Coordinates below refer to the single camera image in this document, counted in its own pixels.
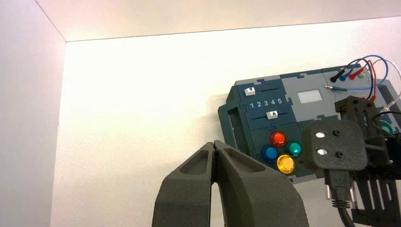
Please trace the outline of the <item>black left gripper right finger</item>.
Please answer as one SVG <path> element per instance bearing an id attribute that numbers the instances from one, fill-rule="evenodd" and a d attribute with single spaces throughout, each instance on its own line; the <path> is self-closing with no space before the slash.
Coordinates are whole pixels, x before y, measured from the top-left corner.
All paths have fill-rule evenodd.
<path id="1" fill-rule="evenodd" d="M 303 200 L 291 181 L 222 141 L 215 180 L 226 227 L 307 227 Z"/>

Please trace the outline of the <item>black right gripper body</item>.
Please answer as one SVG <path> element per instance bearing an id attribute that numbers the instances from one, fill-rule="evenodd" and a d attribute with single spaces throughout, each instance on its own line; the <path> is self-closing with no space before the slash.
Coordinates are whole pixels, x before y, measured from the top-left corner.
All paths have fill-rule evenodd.
<path id="1" fill-rule="evenodd" d="M 389 110 L 376 108 L 373 101 L 348 96 L 335 103 L 342 120 L 356 122 L 360 127 L 368 165 L 372 167 L 401 166 L 401 110 L 395 105 Z"/>

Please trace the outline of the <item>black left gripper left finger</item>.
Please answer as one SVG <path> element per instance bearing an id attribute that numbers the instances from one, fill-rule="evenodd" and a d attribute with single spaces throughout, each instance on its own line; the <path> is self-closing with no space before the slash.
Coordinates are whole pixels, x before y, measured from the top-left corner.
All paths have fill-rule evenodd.
<path id="1" fill-rule="evenodd" d="M 210 226 L 215 147 L 207 142 L 167 175 L 156 197 L 152 226 Z"/>

